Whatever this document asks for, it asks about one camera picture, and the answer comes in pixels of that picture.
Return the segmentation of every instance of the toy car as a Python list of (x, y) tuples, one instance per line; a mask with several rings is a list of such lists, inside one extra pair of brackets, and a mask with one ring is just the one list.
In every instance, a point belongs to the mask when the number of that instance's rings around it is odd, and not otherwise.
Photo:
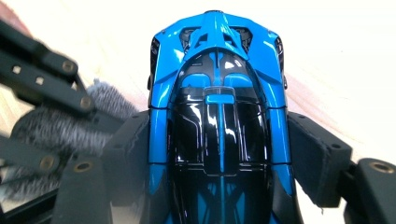
[(169, 174), (171, 219), (275, 222), (273, 182), (295, 197), (280, 37), (207, 11), (156, 34), (150, 58), (150, 191)]

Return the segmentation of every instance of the blue car shell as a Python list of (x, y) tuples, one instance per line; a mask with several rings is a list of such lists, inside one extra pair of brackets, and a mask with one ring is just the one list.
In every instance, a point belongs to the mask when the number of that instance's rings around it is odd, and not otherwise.
[(274, 186), (295, 197), (280, 37), (211, 10), (156, 34), (150, 59), (149, 192), (165, 175), (165, 222), (279, 223)]

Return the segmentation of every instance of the air vent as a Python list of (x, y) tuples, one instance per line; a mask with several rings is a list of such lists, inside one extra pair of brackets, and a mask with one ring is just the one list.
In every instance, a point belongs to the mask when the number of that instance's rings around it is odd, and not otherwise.
[(187, 53), (190, 48), (190, 36), (191, 33), (194, 32), (196, 28), (189, 28), (185, 29), (180, 33), (180, 41), (181, 41), (181, 46), (184, 49), (184, 52)]
[(245, 53), (248, 53), (253, 34), (247, 28), (232, 27), (232, 29), (241, 35), (242, 46), (244, 47)]

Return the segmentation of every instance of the white surface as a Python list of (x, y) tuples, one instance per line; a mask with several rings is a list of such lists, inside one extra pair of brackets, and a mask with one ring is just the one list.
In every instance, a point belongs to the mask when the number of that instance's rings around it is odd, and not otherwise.
[[(209, 9), (248, 17), (282, 37), (291, 111), (353, 146), (354, 161), (375, 157), (396, 163), (396, 7), (390, 0), (4, 2), (35, 38), (78, 62), (87, 86), (99, 77), (140, 109), (147, 106), (149, 45), (157, 32)], [(25, 108), (7, 106), (10, 116)], [(12, 121), (4, 120), (1, 131), (9, 131)], [(299, 195), (305, 223), (343, 222), (342, 209), (322, 215)]]

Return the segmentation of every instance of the gray fuzzy material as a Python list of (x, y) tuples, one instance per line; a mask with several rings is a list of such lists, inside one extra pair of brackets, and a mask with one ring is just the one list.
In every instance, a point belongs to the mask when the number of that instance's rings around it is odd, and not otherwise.
[[(116, 118), (126, 120), (138, 112), (114, 87), (104, 82), (96, 80), (87, 92), (96, 108)], [(0, 202), (31, 200), (59, 188), (62, 169), (74, 153), (100, 156), (103, 146), (112, 135), (89, 129), (87, 122), (46, 107), (37, 107), (21, 117), (12, 130), (11, 138), (57, 152), (61, 158), (61, 169), (51, 175), (38, 175), (24, 167), (8, 167), (3, 182), (11, 182), (0, 186)], [(26, 176), (28, 178), (22, 181), (12, 181)]]

